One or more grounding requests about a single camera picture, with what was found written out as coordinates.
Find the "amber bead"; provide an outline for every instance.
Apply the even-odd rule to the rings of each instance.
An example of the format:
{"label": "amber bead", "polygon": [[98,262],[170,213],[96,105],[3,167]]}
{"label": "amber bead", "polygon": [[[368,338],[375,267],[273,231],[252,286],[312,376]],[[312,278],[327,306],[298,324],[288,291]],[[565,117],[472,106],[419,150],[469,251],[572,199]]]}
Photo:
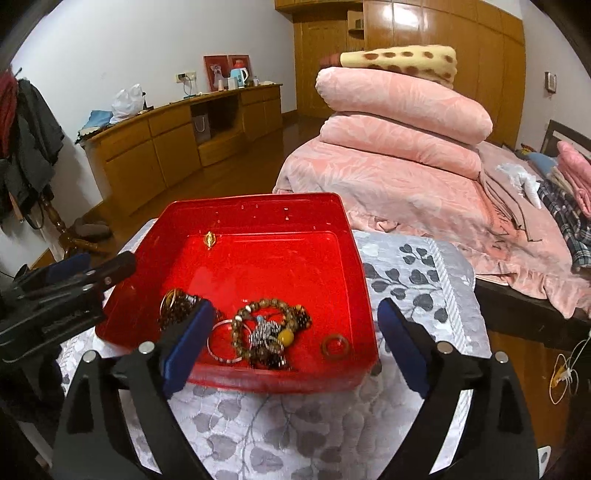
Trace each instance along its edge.
{"label": "amber bead", "polygon": [[289,330],[289,328],[280,331],[279,335],[277,335],[277,341],[286,348],[294,342],[294,339],[294,332]]}

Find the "wall outlet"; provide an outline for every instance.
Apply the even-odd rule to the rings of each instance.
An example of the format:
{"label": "wall outlet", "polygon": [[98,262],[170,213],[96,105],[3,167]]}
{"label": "wall outlet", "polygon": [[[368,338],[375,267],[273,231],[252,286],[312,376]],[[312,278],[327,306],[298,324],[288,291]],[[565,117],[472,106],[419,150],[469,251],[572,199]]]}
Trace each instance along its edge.
{"label": "wall outlet", "polygon": [[197,72],[179,73],[175,78],[177,83],[183,83],[186,80],[197,80]]}

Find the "red plastic tray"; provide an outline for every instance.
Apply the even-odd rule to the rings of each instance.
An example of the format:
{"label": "red plastic tray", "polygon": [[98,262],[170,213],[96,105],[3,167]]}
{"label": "red plastic tray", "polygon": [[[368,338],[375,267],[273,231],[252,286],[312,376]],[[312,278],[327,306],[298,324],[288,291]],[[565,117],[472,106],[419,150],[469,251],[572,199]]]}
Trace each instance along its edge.
{"label": "red plastic tray", "polygon": [[[207,250],[208,231],[217,236]],[[160,301],[171,288],[205,297],[233,318],[247,301],[279,298],[302,304],[312,327],[289,347],[293,370],[221,365],[206,349],[190,381],[272,393],[349,390],[378,359],[363,267],[338,195],[310,193],[191,200],[169,205],[136,252],[137,271],[111,295],[103,340],[129,349],[160,337]],[[210,337],[217,355],[233,357],[229,326]],[[322,340],[350,342],[343,360],[328,360]]]}

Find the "metal bolt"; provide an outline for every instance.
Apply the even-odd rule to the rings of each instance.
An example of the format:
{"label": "metal bolt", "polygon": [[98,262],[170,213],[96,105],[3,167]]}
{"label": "metal bolt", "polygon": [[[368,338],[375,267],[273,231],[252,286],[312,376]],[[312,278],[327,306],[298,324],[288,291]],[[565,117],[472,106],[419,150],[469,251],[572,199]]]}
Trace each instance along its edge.
{"label": "metal bolt", "polygon": [[453,352],[453,345],[448,342],[439,342],[437,344],[437,350],[440,353],[443,353],[443,355],[449,355],[450,353]]}
{"label": "metal bolt", "polygon": [[144,342],[138,347],[138,350],[140,353],[147,355],[148,353],[152,353],[154,351],[154,348],[154,342]]}
{"label": "metal bolt", "polygon": [[82,355],[82,361],[86,364],[92,363],[96,360],[97,353],[94,350],[88,350]]}
{"label": "metal bolt", "polygon": [[509,356],[505,352],[495,353],[495,360],[500,364],[505,364],[509,361]]}

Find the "jewelry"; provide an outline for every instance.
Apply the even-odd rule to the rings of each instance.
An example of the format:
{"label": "jewelry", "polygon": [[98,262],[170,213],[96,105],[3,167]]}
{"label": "jewelry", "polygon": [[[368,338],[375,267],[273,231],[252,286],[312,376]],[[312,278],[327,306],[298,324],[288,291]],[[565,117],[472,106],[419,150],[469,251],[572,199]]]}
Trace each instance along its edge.
{"label": "jewelry", "polygon": [[[339,342],[343,346],[343,351],[341,353],[330,353],[330,342]],[[320,350],[322,350],[322,355],[324,355],[328,360],[342,360],[347,355],[349,355],[351,344],[344,336],[340,335],[339,333],[334,333],[332,335],[326,336],[325,339],[322,340]]]}
{"label": "jewelry", "polygon": [[[240,333],[243,321],[254,320],[254,313],[269,307],[282,313],[281,321],[274,322],[268,320],[271,316],[257,315],[257,326],[249,339],[251,345],[246,349]],[[283,368],[287,366],[285,349],[294,342],[299,330],[307,329],[311,324],[310,315],[302,305],[290,307],[278,299],[260,299],[238,310],[232,321],[232,346],[237,356],[243,356],[253,365],[260,363],[270,369]]]}
{"label": "jewelry", "polygon": [[203,238],[203,243],[207,247],[208,250],[211,250],[213,246],[216,244],[217,239],[216,235],[213,232],[207,232],[205,234],[205,238]]}
{"label": "jewelry", "polygon": [[[233,320],[223,320],[221,322],[216,323],[212,328],[212,333],[217,327],[219,327],[221,325],[227,325],[228,323],[232,323],[232,322],[233,322]],[[250,330],[248,325],[243,323],[242,328],[246,329],[246,331],[250,334],[250,336],[252,336],[252,330]],[[231,360],[217,356],[215,353],[212,352],[212,348],[209,346],[209,337],[207,337],[207,351],[209,352],[209,355],[211,355],[214,360],[217,360],[221,364],[232,365],[232,364],[237,364],[238,362],[241,362],[243,360],[243,358],[241,356],[237,356],[236,358],[233,358]]]}
{"label": "jewelry", "polygon": [[[189,295],[180,288],[170,290],[160,302],[160,316],[158,325],[160,331],[165,331],[171,325],[176,325],[186,320],[193,307],[203,300],[197,295]],[[224,318],[224,314],[215,309],[216,321]]]}

